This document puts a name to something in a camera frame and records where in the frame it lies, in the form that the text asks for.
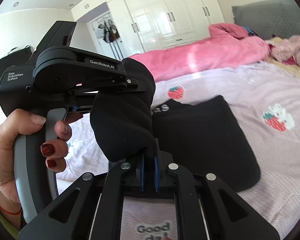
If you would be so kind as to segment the left hand red nails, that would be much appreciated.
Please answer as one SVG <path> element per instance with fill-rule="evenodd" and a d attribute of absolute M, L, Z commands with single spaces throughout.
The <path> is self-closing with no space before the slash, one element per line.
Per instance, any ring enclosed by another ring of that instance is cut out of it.
<path fill-rule="evenodd" d="M 64 121 L 56 122 L 57 139 L 47 141 L 39 147 L 46 167 L 53 172 L 63 172 L 68 154 L 67 141 L 72 136 L 71 123 L 83 118 L 81 113 L 70 113 Z M 22 109 L 13 111 L 0 125 L 0 211 L 16 216 L 21 213 L 13 172 L 13 145 L 18 135 L 32 135 L 43 128 L 46 118 Z"/>

